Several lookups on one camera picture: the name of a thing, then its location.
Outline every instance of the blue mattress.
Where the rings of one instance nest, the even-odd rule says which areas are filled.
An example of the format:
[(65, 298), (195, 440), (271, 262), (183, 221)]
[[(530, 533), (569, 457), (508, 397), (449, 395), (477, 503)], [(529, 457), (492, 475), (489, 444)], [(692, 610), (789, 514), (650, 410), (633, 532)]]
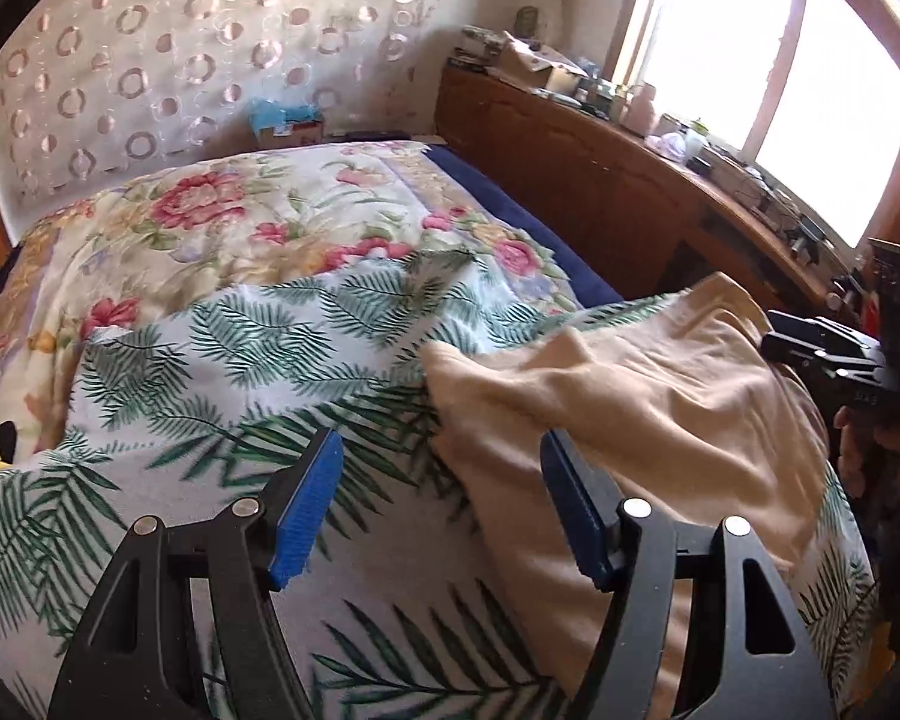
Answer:
[(463, 189), (469, 191), (477, 202), (496, 218), (526, 230), (533, 236), (533, 240), (553, 250), (557, 264), (570, 276), (570, 284), (577, 294), (577, 300), (583, 303), (584, 308), (604, 306), (607, 303), (620, 303), (623, 300), (617, 290), (597, 276), (586, 262), (557, 237), (556, 233), (529, 211), (517, 205), (505, 191), (483, 175), (480, 170), (468, 165), (444, 146), (433, 146), (427, 156)]

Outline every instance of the curtain with circles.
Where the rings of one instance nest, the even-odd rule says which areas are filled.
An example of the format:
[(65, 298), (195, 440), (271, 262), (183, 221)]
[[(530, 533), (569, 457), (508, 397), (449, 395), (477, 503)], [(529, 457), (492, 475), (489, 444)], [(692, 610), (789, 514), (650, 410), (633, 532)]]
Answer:
[(42, 0), (0, 54), (1, 204), (246, 151), (260, 98), (319, 105), (329, 129), (427, 127), (409, 86), (438, 2)]

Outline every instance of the person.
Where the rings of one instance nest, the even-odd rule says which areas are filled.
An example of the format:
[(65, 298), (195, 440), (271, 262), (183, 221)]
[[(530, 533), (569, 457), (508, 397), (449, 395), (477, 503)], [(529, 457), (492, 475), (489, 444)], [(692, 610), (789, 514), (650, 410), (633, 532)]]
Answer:
[[(863, 419), (860, 413), (843, 406), (833, 420), (833, 426), (840, 431), (840, 459), (837, 469), (844, 489), (851, 498), (862, 498), (866, 491), (863, 473), (866, 450), (860, 446), (859, 430), (854, 429)], [(900, 421), (892, 425), (875, 425), (874, 441), (900, 455)], [(900, 468), (896, 474), (896, 493), (900, 499)]]

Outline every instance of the window pane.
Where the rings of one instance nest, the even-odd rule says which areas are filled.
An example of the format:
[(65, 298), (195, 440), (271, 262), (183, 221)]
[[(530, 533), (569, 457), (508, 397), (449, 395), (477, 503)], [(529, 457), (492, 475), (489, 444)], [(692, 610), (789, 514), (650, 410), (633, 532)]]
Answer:
[(807, 0), (757, 161), (855, 247), (900, 148), (900, 70), (844, 0)]
[(644, 73), (659, 109), (741, 148), (789, 15), (790, 0), (662, 0)]

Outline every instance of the beige cloth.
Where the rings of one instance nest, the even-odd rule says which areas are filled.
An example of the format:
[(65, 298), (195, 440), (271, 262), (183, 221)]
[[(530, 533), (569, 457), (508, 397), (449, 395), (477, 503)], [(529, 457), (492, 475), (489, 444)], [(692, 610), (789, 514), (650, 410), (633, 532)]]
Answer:
[[(423, 348), (443, 425), (434, 450), (466, 486), (530, 646), (568, 694), (610, 597), (577, 570), (543, 485), (540, 437), (567, 429), (624, 494), (671, 517), (716, 525), (741, 514), (786, 577), (817, 523), (827, 440), (796, 377), (760, 357), (768, 330), (717, 274), (639, 324), (569, 329), (479, 360)], [(669, 716), (676, 694), (688, 590), (674, 594), (653, 714)]]

